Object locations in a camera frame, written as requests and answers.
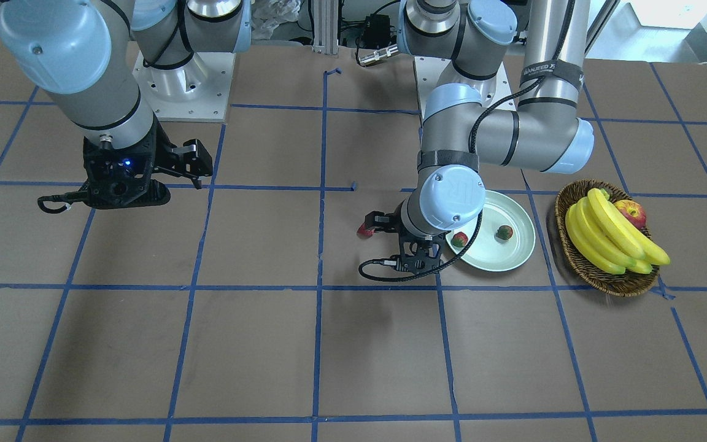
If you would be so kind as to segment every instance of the robotic arm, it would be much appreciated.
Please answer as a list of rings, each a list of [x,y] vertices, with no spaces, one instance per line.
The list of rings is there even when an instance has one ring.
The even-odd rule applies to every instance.
[[[186,99],[207,79],[196,50],[247,50],[246,0],[11,0],[0,7],[0,37],[23,72],[81,128],[87,181],[43,196],[44,212],[74,202],[95,209],[168,203],[154,173],[211,176],[212,159],[194,139],[168,139],[125,62],[132,32],[149,60],[152,87]],[[51,209],[45,202],[61,202]]]
[[[485,188],[479,163],[545,173],[575,173],[592,153],[593,129],[576,117],[582,83],[588,0],[534,0],[521,90],[491,103],[494,78],[517,19],[499,0],[403,0],[398,26],[401,52],[449,58],[430,93],[423,121],[416,190],[390,213],[372,212],[365,229],[397,232],[400,254],[370,260],[362,276],[401,282],[435,273],[438,246],[450,230],[480,216]],[[521,97],[518,110],[496,109]],[[411,272],[409,277],[373,277],[373,263]]]

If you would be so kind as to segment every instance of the yellow banana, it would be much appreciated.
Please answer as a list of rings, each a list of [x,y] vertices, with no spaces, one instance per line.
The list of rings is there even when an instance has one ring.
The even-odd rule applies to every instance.
[[[633,271],[635,273],[642,273],[642,274],[649,274],[651,271],[654,270],[654,268],[651,267],[651,264],[648,263],[648,261],[645,260],[636,260],[636,264],[633,266],[627,266],[626,269],[629,269],[629,271]]]
[[[591,264],[597,266],[598,269],[609,274],[625,274],[626,268],[624,266],[619,266],[611,261],[607,260],[605,257],[600,255],[597,250],[588,243],[582,235],[580,235],[580,226],[577,223],[577,219],[571,216],[573,209],[575,209],[577,204],[572,205],[569,210],[566,211],[566,232],[569,233],[569,238],[572,240],[572,244],[578,249],[580,254],[586,258],[586,260],[591,261]]]
[[[615,209],[611,202],[605,199],[605,196],[601,194],[601,190],[598,188],[589,190],[589,203],[598,226],[618,246],[618,249],[621,249],[629,257],[643,260],[646,257],[643,247],[640,246],[631,231],[627,230],[626,226],[620,221],[628,224],[632,229],[635,229],[635,227],[618,212],[618,209]]]
[[[635,258],[629,257],[629,255],[621,252],[620,249],[604,235],[604,232],[601,231],[597,222],[589,215],[589,213],[591,213],[591,204],[587,196],[583,196],[575,205],[577,207],[575,207],[574,212],[572,212],[572,218],[577,218],[578,220],[580,235],[591,243],[600,255],[605,257],[608,261],[619,266],[624,266],[625,268],[630,268],[637,264]]]
[[[632,237],[637,244],[639,244],[640,249],[643,250],[645,253],[645,257],[636,257],[636,255],[631,255],[632,257],[637,258],[638,260],[642,260],[645,258],[646,261],[648,261],[651,264],[656,264],[657,266],[665,266],[670,263],[670,257],[668,256],[667,252],[665,252],[664,249],[660,248],[659,246],[656,245],[655,242],[651,241],[643,235],[643,232],[640,232],[637,230],[637,227],[632,226],[632,223],[629,223],[628,219],[626,219],[623,215],[621,215],[620,212],[618,212],[618,209],[615,209],[615,206],[612,205],[611,202],[607,201],[604,199],[604,196],[601,195],[601,193],[598,193],[598,196],[600,197],[600,201],[603,201],[603,207],[607,210],[609,214],[614,214],[618,216],[611,216],[615,223],[620,226],[620,229],[625,231],[630,237]]]

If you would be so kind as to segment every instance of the fruit basket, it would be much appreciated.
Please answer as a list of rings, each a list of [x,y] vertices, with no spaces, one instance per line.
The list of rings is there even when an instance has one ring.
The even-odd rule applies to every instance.
[[[555,199],[555,221],[558,223],[558,236],[561,240],[566,260],[572,266],[573,271],[584,281],[604,293],[617,297],[635,297],[646,293],[648,289],[656,284],[656,280],[659,277],[658,266],[654,265],[650,274],[637,274],[631,271],[626,271],[625,274],[608,274],[586,260],[572,244],[569,234],[566,232],[566,211],[578,199],[586,196],[587,191],[591,190],[591,188],[607,188],[611,194],[609,198],[611,202],[630,200],[632,198],[621,188],[615,187],[609,182],[593,179],[575,181],[562,188]],[[640,229],[640,232],[651,238],[651,232],[647,227]]]

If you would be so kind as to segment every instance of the blue joint cap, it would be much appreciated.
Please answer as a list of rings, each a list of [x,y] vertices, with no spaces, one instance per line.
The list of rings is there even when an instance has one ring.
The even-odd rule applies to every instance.
[[[407,0],[400,0],[400,9],[398,12],[398,50],[400,53],[408,53],[411,51],[408,49],[408,39],[405,37],[405,2]]]
[[[500,0],[471,0],[468,16],[483,36],[499,45],[509,45],[517,34],[517,17]]]
[[[242,0],[242,20],[239,25],[239,35],[236,37],[236,44],[233,45],[233,52],[247,52],[252,41],[252,13],[250,12],[250,0]]]
[[[478,173],[465,166],[448,165],[427,177],[419,204],[422,216],[430,226],[453,230],[466,225],[482,212],[486,195]]]
[[[137,0],[130,28],[133,31],[149,29],[167,17],[175,6],[176,0]]]
[[[110,61],[106,20],[85,0],[5,2],[0,38],[34,84],[62,95],[88,89]]]
[[[447,83],[436,87],[427,97],[427,104],[424,107],[424,120],[432,117],[444,109],[451,108],[463,103],[482,103],[482,95],[479,90],[468,84]]]
[[[543,173],[573,174],[589,162],[594,150],[594,128],[586,120],[578,118],[578,122],[578,133],[572,138],[566,152]]]

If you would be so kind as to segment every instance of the green plate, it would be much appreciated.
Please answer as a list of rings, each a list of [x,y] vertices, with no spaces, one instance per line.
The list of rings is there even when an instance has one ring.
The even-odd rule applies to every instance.
[[[508,241],[496,238],[498,227],[510,226],[514,230]],[[465,226],[446,234],[446,243],[457,254],[461,248],[452,246],[452,237],[457,232],[464,232],[470,238],[476,227],[476,219]],[[508,196],[487,191],[487,200],[482,210],[482,227],[473,246],[463,255],[463,261],[475,268],[486,271],[508,271],[518,268],[531,257],[536,244],[536,230],[531,217],[514,199]]]

